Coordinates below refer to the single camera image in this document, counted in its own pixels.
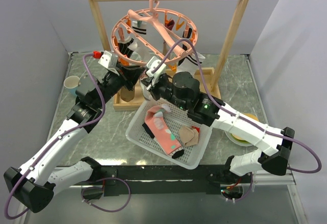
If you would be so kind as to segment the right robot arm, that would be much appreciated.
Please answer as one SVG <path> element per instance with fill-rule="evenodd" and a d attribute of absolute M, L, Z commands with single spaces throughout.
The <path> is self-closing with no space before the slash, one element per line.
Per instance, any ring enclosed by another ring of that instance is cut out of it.
<path fill-rule="evenodd" d="M 239 136 L 257 148 L 228 158 L 223 170 L 228 182 L 258 170 L 279 176 L 286 174 L 293 129 L 273 128 L 245 117 L 222 100 L 201 92 L 200 82 L 188 72 L 177 73 L 172 79 L 162 74 L 156 83 L 150 77 L 144 78 L 141 84 L 154 100 L 164 99 L 185 110 L 192 121 Z"/>

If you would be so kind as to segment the brown sock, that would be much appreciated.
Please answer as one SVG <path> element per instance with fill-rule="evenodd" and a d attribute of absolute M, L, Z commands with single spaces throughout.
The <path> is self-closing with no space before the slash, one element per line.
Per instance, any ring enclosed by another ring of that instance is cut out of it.
<path fill-rule="evenodd" d="M 125 102 L 130 102 L 135 97 L 135 89 L 127 89 L 125 86 L 123 86 L 120 90 L 120 98 Z"/>

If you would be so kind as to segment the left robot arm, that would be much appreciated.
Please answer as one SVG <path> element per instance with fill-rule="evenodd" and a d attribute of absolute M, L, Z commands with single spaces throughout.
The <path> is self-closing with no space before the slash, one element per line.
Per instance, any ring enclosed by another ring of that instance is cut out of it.
<path fill-rule="evenodd" d="M 54 172 L 54 169 L 65 153 L 98 124 L 106 102 L 122 87 L 133 89 L 143 72 L 141 66 L 117 64 L 102 81 L 90 74 L 82 77 L 76 90 L 76 103 L 57 132 L 26 163 L 18 169 L 10 167 L 4 173 L 10 196 L 27 210 L 38 213 L 62 190 L 80 182 L 96 184 L 102 166 L 88 156 L 64 170 Z"/>

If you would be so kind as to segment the white plastic basket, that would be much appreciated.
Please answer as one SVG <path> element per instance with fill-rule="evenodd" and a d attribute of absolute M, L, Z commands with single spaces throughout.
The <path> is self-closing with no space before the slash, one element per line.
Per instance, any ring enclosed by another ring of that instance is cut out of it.
<path fill-rule="evenodd" d="M 199 128 L 196 145 L 183 144 L 183 127 Z M 189 170 L 199 165 L 211 134 L 212 128 L 192 121 L 186 111 L 163 99 L 143 102 L 126 130 L 130 142 Z"/>

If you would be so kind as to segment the pink round clip hanger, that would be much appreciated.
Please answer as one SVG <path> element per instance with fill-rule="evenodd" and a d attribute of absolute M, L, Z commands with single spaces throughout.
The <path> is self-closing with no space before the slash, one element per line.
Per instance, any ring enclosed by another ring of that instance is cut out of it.
<path fill-rule="evenodd" d="M 117 21 L 111 31 L 110 42 L 113 51 L 124 64 L 145 65 L 150 60 L 150 54 L 165 63 L 172 70 L 177 69 L 177 62 L 193 50 L 189 43 L 181 39 L 186 27 L 193 29 L 191 44 L 198 41 L 198 30 L 195 23 L 186 15 L 159 7 L 160 0 L 148 0 L 148 7 L 139 10 L 129 9 L 127 14 Z M 119 51 L 118 41 L 124 41 L 131 36 L 137 46 L 130 58 Z M 182 44 L 188 47 L 185 51 Z"/>

